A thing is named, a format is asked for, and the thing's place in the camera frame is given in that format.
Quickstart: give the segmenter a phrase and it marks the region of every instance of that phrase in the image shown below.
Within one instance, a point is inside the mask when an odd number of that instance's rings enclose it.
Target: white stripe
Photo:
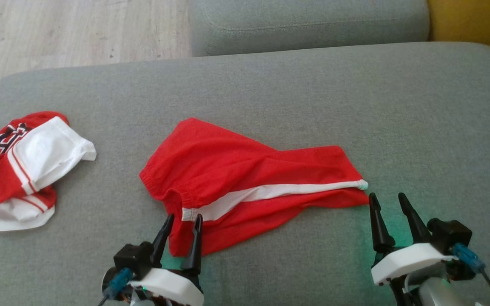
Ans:
[[[25,175],[25,173],[22,172],[22,169],[20,169],[20,166],[18,165],[18,161],[14,158],[14,155],[16,154],[16,152],[14,151],[15,147],[16,146],[13,146],[10,149],[11,151],[7,153],[7,158],[9,159],[9,163],[12,167],[12,170],[14,171],[14,173],[22,183],[22,188],[24,189],[26,194],[32,194],[33,190],[31,190],[31,187],[29,186],[29,179]]]
[[[35,203],[43,211],[47,211],[48,210],[48,207],[46,206],[46,204],[43,201],[41,201],[38,197],[36,197],[34,195],[25,196],[24,199],[25,200],[28,200],[28,201],[30,201],[32,203]]]
[[[241,202],[252,202],[288,196],[291,194],[309,194],[342,188],[358,188],[365,190],[368,183],[365,180],[351,182],[337,182],[331,184],[267,184],[253,188],[226,193],[218,200],[199,208],[182,209],[183,221],[195,221],[201,213],[204,221],[217,220],[226,215]]]

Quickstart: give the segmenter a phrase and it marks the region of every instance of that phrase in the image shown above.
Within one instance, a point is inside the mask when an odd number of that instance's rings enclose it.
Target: red and white shirt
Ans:
[[[54,214],[51,184],[80,160],[94,160],[92,142],[68,126],[65,116],[39,112],[0,130],[0,231],[35,228]]]
[[[340,147],[277,151],[190,118],[179,123],[140,173],[175,214],[171,254],[185,256],[196,216],[209,254],[274,229],[310,206],[367,204],[368,183]]]

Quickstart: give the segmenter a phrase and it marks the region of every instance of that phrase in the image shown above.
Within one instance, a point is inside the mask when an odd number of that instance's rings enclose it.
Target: red fabric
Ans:
[[[12,169],[8,155],[13,154],[12,148],[30,130],[58,116],[68,123],[65,116],[57,112],[39,112],[23,118],[12,120],[0,130],[0,203],[10,198],[23,198],[28,194],[22,188],[17,174]],[[51,208],[56,203],[56,192],[49,186],[43,190],[35,190],[35,196]]]
[[[173,256],[184,256],[192,242],[192,221],[182,209],[204,207],[229,192],[265,184],[332,184],[362,177],[340,147],[277,151],[245,136],[190,118],[180,122],[140,173],[148,192],[175,215],[169,236]],[[202,253],[217,252],[276,228],[309,206],[367,204],[357,188],[292,194],[248,201],[221,218],[204,221]]]

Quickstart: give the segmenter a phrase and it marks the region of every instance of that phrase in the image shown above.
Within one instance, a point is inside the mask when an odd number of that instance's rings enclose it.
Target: gray fabric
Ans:
[[[378,194],[399,244],[412,241],[397,204],[406,192],[425,221],[468,225],[490,273],[490,47],[337,47],[0,81],[0,127],[39,110],[66,114],[99,155],[57,182],[57,211],[45,226],[0,233],[0,306],[96,305],[115,252],[153,239],[162,225],[165,210],[137,175],[191,116],[277,149],[340,145]],[[389,288],[371,280],[370,235],[367,207],[307,209],[206,256],[205,304],[393,305]],[[455,286],[490,305],[482,279]]]
[[[192,54],[405,43],[428,37],[425,0],[191,0]]]

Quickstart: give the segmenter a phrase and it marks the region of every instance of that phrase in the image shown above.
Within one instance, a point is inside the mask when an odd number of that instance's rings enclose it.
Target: white fabric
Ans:
[[[0,231],[25,230],[40,227],[54,215],[55,207],[39,211],[19,199],[11,199],[0,204]]]
[[[80,160],[96,159],[94,144],[80,137],[60,117],[31,130],[10,153],[9,161],[27,194],[32,194],[32,189],[36,192],[51,185]],[[17,167],[11,159],[16,159]],[[20,174],[25,174],[25,181]]]
[[[198,213],[202,214],[204,221],[214,221],[226,215],[237,204],[253,202],[288,196],[291,194],[309,194],[342,188],[358,188],[366,190],[368,183],[365,180],[351,182],[337,182],[331,184],[267,184],[253,188],[226,193],[213,203],[195,209],[182,209],[183,221],[196,221]]]

